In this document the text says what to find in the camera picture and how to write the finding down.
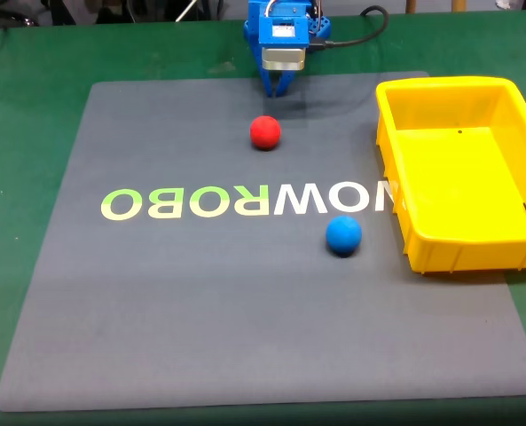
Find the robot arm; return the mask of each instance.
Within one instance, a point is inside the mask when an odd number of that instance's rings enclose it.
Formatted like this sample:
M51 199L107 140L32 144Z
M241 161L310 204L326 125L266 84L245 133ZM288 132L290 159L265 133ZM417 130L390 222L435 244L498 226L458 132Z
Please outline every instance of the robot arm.
M380 6L370 6L361 12L379 11L383 25L367 37L348 42L330 42L332 27L321 10L321 0L249 0L248 19L243 27L267 96L272 96L270 71L281 76L276 96L286 93L294 73L304 68L308 50L324 50L364 43L380 34L388 24L389 15Z

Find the ball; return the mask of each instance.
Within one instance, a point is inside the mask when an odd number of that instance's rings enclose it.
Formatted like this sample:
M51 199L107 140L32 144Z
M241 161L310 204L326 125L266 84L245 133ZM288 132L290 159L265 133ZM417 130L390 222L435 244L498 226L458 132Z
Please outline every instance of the ball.
M279 144L280 124L268 115L256 117L251 123L251 142L259 149L269 150Z
M361 226L353 217L339 216L326 229L327 246L338 256L351 255L361 242Z

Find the mouse pad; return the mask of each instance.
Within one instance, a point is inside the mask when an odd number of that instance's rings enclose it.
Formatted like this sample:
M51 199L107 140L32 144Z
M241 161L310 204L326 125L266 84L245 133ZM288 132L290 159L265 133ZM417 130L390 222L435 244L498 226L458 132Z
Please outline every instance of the mouse pad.
M374 89L424 73L93 86L0 382L2 411L526 394L501 273L422 276ZM255 150L261 114L280 145ZM326 249L328 222L363 228Z

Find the yellow tray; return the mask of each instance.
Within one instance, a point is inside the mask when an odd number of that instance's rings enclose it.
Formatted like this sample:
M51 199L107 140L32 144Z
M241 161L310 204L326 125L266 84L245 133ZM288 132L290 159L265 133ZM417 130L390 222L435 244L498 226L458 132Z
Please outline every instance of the yellow tray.
M415 272L526 268L526 103L493 77L377 87L377 145Z

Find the green table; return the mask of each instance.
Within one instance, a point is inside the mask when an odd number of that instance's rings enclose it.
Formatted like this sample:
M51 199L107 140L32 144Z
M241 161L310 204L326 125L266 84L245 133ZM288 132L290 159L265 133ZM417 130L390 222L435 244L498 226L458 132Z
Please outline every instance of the green table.
M374 17L379 24L379 17ZM238 21L0 32L0 375L92 84L256 77ZM333 19L333 38L370 30ZM498 75L526 98L526 12L391 18L377 41L313 55L305 74ZM526 272L507 280L526 330ZM526 397L2 414L0 424L526 424Z

